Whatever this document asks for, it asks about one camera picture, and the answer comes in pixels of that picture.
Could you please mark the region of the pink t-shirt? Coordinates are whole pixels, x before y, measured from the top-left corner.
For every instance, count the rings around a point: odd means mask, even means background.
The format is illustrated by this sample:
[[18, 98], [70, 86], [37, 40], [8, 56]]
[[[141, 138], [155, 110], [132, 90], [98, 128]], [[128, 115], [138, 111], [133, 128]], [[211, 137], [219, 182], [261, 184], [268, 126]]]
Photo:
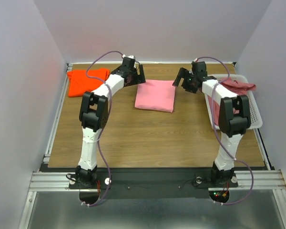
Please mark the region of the pink t-shirt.
[[174, 110], [174, 81], [146, 80], [139, 84], [134, 107], [143, 110], [154, 110], [172, 113]]

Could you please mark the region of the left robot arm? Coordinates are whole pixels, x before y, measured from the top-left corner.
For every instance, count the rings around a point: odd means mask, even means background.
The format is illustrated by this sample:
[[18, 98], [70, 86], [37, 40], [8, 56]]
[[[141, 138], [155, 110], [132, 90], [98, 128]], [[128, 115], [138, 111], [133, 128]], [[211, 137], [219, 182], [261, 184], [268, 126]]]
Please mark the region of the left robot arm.
[[82, 96], [79, 113], [83, 134], [82, 151], [73, 180], [86, 188], [93, 187], [97, 182], [97, 150], [100, 134], [109, 119], [112, 96], [120, 89], [146, 82], [143, 66], [139, 64], [136, 67], [137, 63], [135, 56], [123, 55], [122, 64], [110, 73], [109, 78], [99, 79], [101, 86]]

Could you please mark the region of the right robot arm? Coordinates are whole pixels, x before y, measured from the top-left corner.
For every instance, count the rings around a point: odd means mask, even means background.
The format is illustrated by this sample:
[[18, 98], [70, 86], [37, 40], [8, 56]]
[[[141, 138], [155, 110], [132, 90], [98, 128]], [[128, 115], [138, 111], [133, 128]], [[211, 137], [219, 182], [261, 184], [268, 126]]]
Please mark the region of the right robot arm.
[[[228, 90], [215, 77], [209, 76], [205, 62], [192, 62], [191, 70], [181, 67], [173, 86], [177, 87], [180, 83], [187, 92], [195, 94], [201, 91], [211, 97], [213, 126], [217, 120], [221, 136], [216, 137], [220, 147], [210, 172], [210, 182], [221, 186], [233, 178], [238, 145], [251, 126], [249, 99], [246, 95]], [[215, 104], [219, 105], [217, 119], [214, 115]]]

